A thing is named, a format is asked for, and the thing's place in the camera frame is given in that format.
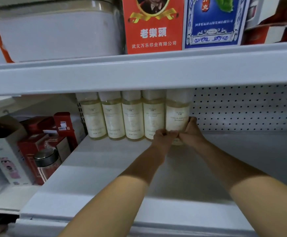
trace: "white shelf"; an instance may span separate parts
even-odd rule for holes
[[[37,104],[55,95],[25,95],[0,97],[0,117]]]
[[[287,133],[208,134],[206,137],[287,184]],[[86,137],[22,209],[21,220],[71,220],[149,145],[147,140],[92,141]],[[171,148],[135,222],[252,230],[205,163],[188,147]]]
[[[287,82],[287,43],[0,65],[0,95]]]
[[[40,186],[11,186],[0,193],[0,213],[19,215],[20,210],[38,191]]]

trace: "person's left arm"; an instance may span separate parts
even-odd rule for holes
[[[59,237],[124,237],[177,131],[158,130],[151,146],[67,224]]]

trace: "lower shelf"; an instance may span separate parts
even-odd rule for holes
[[[19,215],[20,210],[40,186],[7,186],[0,193],[0,214]]]
[[[287,184],[287,133],[208,134],[235,157]],[[86,137],[20,212],[21,219],[70,221],[151,143]],[[212,175],[186,146],[173,146],[157,171],[137,223],[253,230]]]

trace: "blue box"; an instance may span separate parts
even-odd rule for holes
[[[240,45],[250,0],[185,0],[183,49]]]

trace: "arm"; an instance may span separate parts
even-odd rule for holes
[[[158,130],[151,146],[78,212],[59,237],[124,237],[178,132]]]
[[[287,237],[287,186],[207,141],[196,120],[179,138],[204,159],[260,237]]]

